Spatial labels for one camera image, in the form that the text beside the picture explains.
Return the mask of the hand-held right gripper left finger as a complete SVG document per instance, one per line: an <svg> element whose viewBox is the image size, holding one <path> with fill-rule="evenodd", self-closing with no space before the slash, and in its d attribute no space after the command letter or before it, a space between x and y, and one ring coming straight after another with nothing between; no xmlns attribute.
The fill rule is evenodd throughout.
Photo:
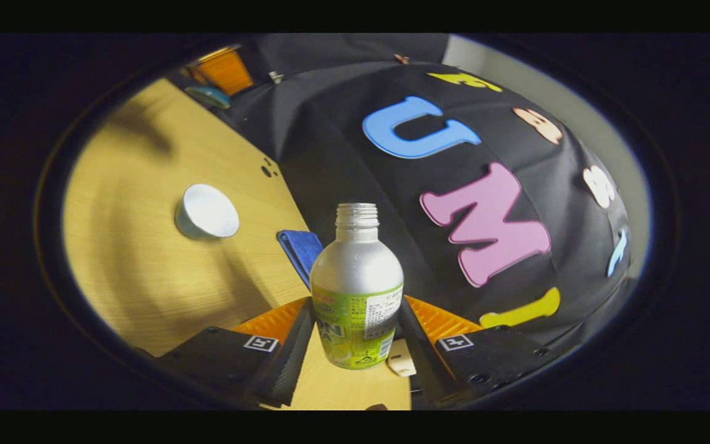
<svg viewBox="0 0 710 444"><path fill-rule="evenodd" d="M293 401L313 329L312 300L299 298L236 327L205 327L145 357L205 406L281 408Z"/></svg>

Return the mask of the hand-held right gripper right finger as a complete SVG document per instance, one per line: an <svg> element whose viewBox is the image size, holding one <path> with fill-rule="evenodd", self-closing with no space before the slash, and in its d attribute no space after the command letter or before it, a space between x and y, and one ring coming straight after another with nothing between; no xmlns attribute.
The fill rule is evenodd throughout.
<svg viewBox="0 0 710 444"><path fill-rule="evenodd" d="M487 329L411 296L398 310L426 401L458 408L482 401L553 361L553 350L505 325Z"/></svg>

